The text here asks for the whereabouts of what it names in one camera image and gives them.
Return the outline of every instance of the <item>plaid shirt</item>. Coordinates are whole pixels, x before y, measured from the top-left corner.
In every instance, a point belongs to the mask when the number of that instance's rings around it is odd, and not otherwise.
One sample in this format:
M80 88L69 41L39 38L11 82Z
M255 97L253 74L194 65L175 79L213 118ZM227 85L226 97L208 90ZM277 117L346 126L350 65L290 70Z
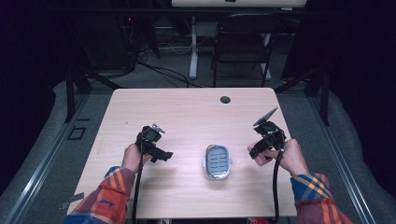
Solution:
M112 167L98 189L64 220L65 224L123 223L135 173ZM290 179L300 224L352 223L335 205L325 175L298 175Z

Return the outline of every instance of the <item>person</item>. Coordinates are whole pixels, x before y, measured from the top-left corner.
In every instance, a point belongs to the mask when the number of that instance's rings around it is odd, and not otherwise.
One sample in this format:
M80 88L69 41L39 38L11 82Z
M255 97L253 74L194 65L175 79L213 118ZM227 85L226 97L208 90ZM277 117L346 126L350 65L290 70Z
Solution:
M278 151L267 149L259 156L276 159L277 154ZM144 163L150 159L150 155L143 156ZM139 150L135 144L129 145L125 149L121 167L110 168L98 189L66 217L64 224L124 222L125 205L131 195L139 162ZM335 204L329 191L327 177L309 173L297 140L290 139L285 143L280 166L291 175L290 181L300 224L352 223Z

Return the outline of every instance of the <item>wooden tabletop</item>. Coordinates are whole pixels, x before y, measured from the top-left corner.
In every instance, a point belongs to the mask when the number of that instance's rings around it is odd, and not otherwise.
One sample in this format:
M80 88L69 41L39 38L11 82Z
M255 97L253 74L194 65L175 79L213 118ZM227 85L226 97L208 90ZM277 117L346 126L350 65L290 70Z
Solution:
M223 96L231 102L222 103ZM276 95L268 88L116 90L76 194L86 196L96 189L107 170L121 164L124 149L142 128L156 123L165 130L157 147L174 155L168 161L146 163L137 218L273 217L275 162L259 167L249 157L247 146L262 138L253 123L275 106L279 107ZM280 107L270 120L290 139ZM224 180L205 176L209 145L230 150L233 164ZM280 215L296 216L290 175L284 169L279 169L277 185ZM79 202L71 203L68 213ZM132 214L132 202L127 217Z
M306 0L172 0L173 7L305 7Z

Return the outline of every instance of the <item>hand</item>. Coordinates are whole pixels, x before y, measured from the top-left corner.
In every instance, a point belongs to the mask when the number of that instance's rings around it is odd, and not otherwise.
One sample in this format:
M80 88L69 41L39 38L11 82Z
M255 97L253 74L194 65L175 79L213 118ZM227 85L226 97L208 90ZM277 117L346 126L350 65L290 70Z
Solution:
M262 155L276 159L279 151L264 150ZM280 161L280 166L289 171L291 176L309 174L308 168L305 163L303 152L297 140L290 139L285 144L285 152Z
M143 155L143 164L149 161L152 156L145 154ZM124 157L122 159L122 167L130 169L135 174L137 174L139 170L140 163L140 151L139 148L135 144L129 145L125 148Z

